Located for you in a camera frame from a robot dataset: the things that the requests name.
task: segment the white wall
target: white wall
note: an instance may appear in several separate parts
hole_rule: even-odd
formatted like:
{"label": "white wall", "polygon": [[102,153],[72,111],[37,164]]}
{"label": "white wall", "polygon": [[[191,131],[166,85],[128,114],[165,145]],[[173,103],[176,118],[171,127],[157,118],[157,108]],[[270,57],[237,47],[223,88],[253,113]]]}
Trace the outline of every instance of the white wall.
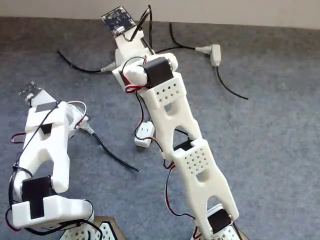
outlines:
{"label": "white wall", "polygon": [[0,16],[99,19],[124,5],[138,19],[320,29],[320,0],[0,0]]}

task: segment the white plastic part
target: white plastic part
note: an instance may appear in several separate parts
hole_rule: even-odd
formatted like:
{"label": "white plastic part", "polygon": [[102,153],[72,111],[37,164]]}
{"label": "white plastic part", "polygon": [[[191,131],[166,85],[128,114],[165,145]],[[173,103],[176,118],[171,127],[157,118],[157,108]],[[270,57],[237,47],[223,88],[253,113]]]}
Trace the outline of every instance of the white plastic part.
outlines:
{"label": "white plastic part", "polygon": [[[178,68],[177,58],[172,53],[149,55],[146,57],[146,61],[149,62],[160,57],[166,58],[169,61],[172,71],[175,71]],[[137,66],[137,64],[125,66],[123,73],[132,84],[144,86],[148,82],[144,68]]]}
{"label": "white plastic part", "polygon": [[88,219],[93,212],[88,201],[68,199],[59,195],[44,197],[43,209],[43,217],[31,219],[29,201],[13,204],[13,225],[16,228],[49,227],[65,221]]}
{"label": "white plastic part", "polygon": [[213,67],[218,67],[221,62],[221,49],[220,45],[214,44],[212,45],[212,50],[210,54],[210,63]]}
{"label": "white plastic part", "polygon": [[[69,122],[68,127],[68,138],[70,139],[77,130],[75,128],[76,124],[80,121],[80,119],[83,117],[83,112],[81,112],[75,105],[68,104],[67,107],[67,118]],[[85,116],[82,120],[82,123],[86,123],[89,120],[87,116]]]}
{"label": "white plastic part", "polygon": [[144,37],[144,32],[139,30],[132,41],[130,39],[135,31],[135,27],[126,31],[115,38],[117,49],[115,50],[115,64],[120,66],[125,60],[134,56],[144,56],[152,54],[147,47],[143,45],[141,39]]}
{"label": "white plastic part", "polygon": [[[143,64],[143,62],[144,62],[144,60],[141,59],[141,58],[134,58],[134,59],[132,59],[132,60],[130,61],[130,63],[128,64],[128,66],[130,66],[130,67],[132,67],[132,66],[138,66],[138,65]],[[126,90],[125,88],[126,88],[126,85],[128,84],[128,83],[126,83],[126,84],[124,83],[124,80],[123,80],[123,78],[122,78],[122,76],[121,76],[121,74],[120,74],[120,72],[122,71],[122,68],[123,68],[123,64],[124,64],[124,63],[125,63],[125,62],[123,62],[121,66],[117,67],[115,70],[112,71],[112,74],[115,76],[116,80],[117,80],[118,83],[120,84],[121,89],[122,89],[123,91]]]}
{"label": "white plastic part", "polygon": [[[108,222],[103,222],[100,227],[102,231],[102,240],[116,240],[116,236],[114,236],[114,233],[112,231],[112,227]],[[98,231],[95,232],[95,240],[99,240],[100,233]]]}
{"label": "white plastic part", "polygon": [[149,138],[144,140],[141,140],[141,139],[147,138],[147,137],[153,137],[154,132],[155,132],[155,126],[151,121],[141,123],[140,127],[136,131],[136,135],[139,139],[136,137],[134,138],[135,145],[142,148],[148,148],[150,146],[151,139]]}
{"label": "white plastic part", "polygon": [[[174,161],[184,182],[185,194],[195,216],[194,224],[205,239],[213,238],[213,231],[207,219],[208,199],[215,196],[234,221],[239,212],[226,178],[216,165],[208,142],[202,138],[198,122],[193,118],[187,91],[180,73],[173,72],[173,78],[151,89],[141,90],[156,130],[156,139],[163,149],[163,157]],[[171,105],[167,112],[165,106]],[[174,129],[182,127],[187,131],[192,148],[174,151]]]}
{"label": "white plastic part", "polygon": [[[209,238],[204,238],[203,236],[200,236],[197,239],[194,239],[193,237],[190,238],[190,240],[208,240]],[[232,226],[227,226],[223,230],[217,232],[216,234],[213,235],[212,238],[209,240],[240,240],[237,232],[234,230]]]}
{"label": "white plastic part", "polygon": [[52,103],[56,100],[45,90],[41,90],[36,96],[31,99],[31,106],[34,108],[40,104]]}
{"label": "white plastic part", "polygon": [[[109,222],[103,222],[99,229],[102,231],[102,240],[116,240],[112,226]],[[59,240],[99,240],[99,232],[88,224],[66,230]]]}
{"label": "white plastic part", "polygon": [[[66,102],[62,101],[44,121],[44,125],[52,124],[51,133],[43,134],[42,130],[37,131],[28,147],[20,157],[19,166],[34,174],[40,165],[45,161],[53,162],[51,183],[57,193],[65,192],[69,187],[70,159],[67,154],[69,122],[67,119]],[[36,112],[36,107],[29,110],[25,125],[24,146],[29,142],[36,129],[43,121],[49,110]],[[14,180],[14,190],[21,199],[21,184],[30,176],[18,170]]]}
{"label": "white plastic part", "polygon": [[212,45],[210,45],[210,46],[196,47],[195,50],[196,50],[197,52],[210,55],[210,54],[211,54],[211,50],[212,50]]}
{"label": "white plastic part", "polygon": [[221,63],[221,48],[219,44],[213,44],[210,46],[196,47],[197,52],[201,52],[210,55],[210,63],[213,67],[217,67]]}
{"label": "white plastic part", "polygon": [[116,62],[114,61],[114,62],[110,63],[109,65],[101,68],[100,70],[103,73],[103,72],[111,72],[116,68],[117,68],[117,65],[116,65]]}

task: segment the perforated panel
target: perforated panel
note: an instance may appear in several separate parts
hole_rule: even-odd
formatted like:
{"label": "perforated panel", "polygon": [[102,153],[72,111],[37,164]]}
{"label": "perforated panel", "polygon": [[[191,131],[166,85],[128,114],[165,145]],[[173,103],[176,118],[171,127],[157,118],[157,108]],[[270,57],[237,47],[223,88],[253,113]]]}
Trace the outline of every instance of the perforated panel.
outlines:
{"label": "perforated panel", "polygon": [[[196,240],[206,240],[203,236],[197,238]],[[232,226],[228,226],[225,230],[222,230],[214,235],[211,240],[240,240],[236,231]]]}
{"label": "perforated panel", "polygon": [[197,175],[208,168],[209,154],[203,146],[193,147],[186,152],[184,163],[190,174]]}
{"label": "perforated panel", "polygon": [[[103,222],[100,227],[102,231],[102,240],[117,240],[114,233],[107,222]],[[79,227],[75,227],[66,230],[59,240],[99,240],[100,233],[93,227],[87,224],[82,224]]]}
{"label": "perforated panel", "polygon": [[145,96],[152,95],[155,107],[163,107],[186,95],[186,88],[181,76],[165,81],[144,93]]}
{"label": "perforated panel", "polygon": [[[100,229],[102,231],[102,240],[116,240],[116,238],[114,237],[114,234],[110,228],[110,225],[106,222],[102,223],[100,225]],[[95,233],[95,239],[99,240],[100,239],[100,233],[96,232]]]}

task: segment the cable plug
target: cable plug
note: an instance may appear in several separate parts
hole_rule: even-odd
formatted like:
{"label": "cable plug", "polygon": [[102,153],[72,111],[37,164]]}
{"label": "cable plug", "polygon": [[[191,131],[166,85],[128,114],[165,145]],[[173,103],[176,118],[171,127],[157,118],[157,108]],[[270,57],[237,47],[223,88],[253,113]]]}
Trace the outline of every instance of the cable plug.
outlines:
{"label": "cable plug", "polygon": [[151,143],[150,138],[154,136],[154,132],[155,126],[151,121],[141,123],[138,130],[136,131],[137,137],[134,138],[135,145],[142,148],[148,148]]}
{"label": "cable plug", "polygon": [[90,127],[90,125],[87,121],[81,122],[79,124],[79,129],[82,129],[83,131],[86,131],[91,135],[95,133],[95,131]]}
{"label": "cable plug", "polygon": [[196,47],[197,52],[210,55],[210,63],[213,67],[218,67],[221,62],[221,48],[219,44],[212,44],[210,46]]}
{"label": "cable plug", "polygon": [[115,70],[117,68],[116,66],[116,62],[112,62],[110,63],[109,65],[103,67],[100,69],[101,73],[104,73],[104,72],[112,72],[113,70]]}

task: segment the circuit board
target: circuit board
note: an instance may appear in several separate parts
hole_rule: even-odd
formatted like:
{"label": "circuit board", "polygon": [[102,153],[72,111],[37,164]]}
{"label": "circuit board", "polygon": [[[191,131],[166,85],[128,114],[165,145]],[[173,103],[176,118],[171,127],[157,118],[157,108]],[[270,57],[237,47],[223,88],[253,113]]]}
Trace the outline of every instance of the circuit board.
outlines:
{"label": "circuit board", "polygon": [[114,37],[121,35],[136,25],[123,6],[118,6],[114,10],[104,14],[101,20]]}

